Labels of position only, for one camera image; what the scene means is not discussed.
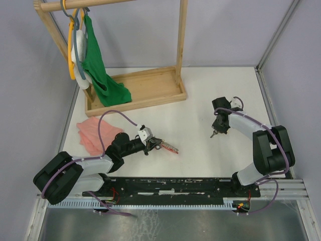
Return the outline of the keyring bunch with coloured tags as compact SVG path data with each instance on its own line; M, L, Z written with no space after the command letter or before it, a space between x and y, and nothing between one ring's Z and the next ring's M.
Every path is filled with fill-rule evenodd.
M157 149L165 149L172 153L178 154L178 148L174 147L173 145L167 143L165 140L162 140L159 144L156 145Z

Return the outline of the yellow tag key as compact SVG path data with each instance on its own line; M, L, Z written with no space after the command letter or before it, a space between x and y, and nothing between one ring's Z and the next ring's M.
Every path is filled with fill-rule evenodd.
M216 130L213 130L213 133L211 134L210 138L213 138L215 135L217 135L219 132Z

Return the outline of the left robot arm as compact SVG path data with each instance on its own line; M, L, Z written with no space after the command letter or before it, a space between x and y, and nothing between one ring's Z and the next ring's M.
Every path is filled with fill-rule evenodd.
M70 194L86 191L107 195L111 184L107 174L117 171L124 164L124 157L143 151L145 155L161 148L162 139L151 137L145 142L129 139L126 133L118 133L105 151L105 155L94 157L73 157L66 151L59 152L33 178L42 198L50 204L62 202Z

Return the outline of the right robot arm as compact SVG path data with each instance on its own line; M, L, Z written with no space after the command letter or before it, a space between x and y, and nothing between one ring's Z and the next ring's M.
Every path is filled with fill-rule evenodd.
M286 174L295 165L295 155L287 129L266 125L250 117L240 105L225 97L212 101L214 116L213 135L227 134L235 129L252 142L253 162L232 175L230 190L242 196L255 184L274 175Z

